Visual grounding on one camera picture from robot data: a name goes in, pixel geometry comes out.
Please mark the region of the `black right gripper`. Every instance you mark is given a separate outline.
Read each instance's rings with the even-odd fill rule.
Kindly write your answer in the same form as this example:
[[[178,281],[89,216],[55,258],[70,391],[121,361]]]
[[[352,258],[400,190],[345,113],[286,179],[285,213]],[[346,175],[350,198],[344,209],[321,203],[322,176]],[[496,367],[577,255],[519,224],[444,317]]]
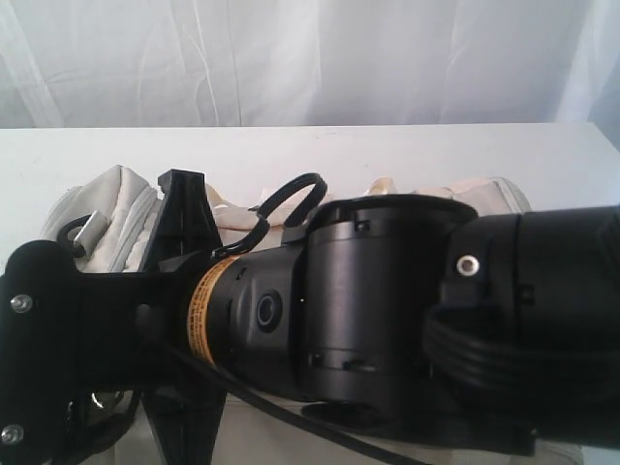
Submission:
[[[143,389],[141,402],[165,463],[208,464],[225,393],[183,357],[190,353],[190,299],[222,240],[203,174],[169,170],[158,184],[164,198],[139,264],[154,282],[136,309],[136,325],[157,375]]]

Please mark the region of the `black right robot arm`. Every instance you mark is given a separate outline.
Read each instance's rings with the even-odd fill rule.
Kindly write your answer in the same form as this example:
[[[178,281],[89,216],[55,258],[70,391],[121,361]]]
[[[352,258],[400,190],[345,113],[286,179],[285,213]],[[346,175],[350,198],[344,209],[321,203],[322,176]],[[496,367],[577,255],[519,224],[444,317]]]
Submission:
[[[619,209],[482,216],[457,200],[328,201],[301,175],[239,240],[205,223],[136,306],[145,343],[270,408],[355,434],[529,453],[619,445]]]

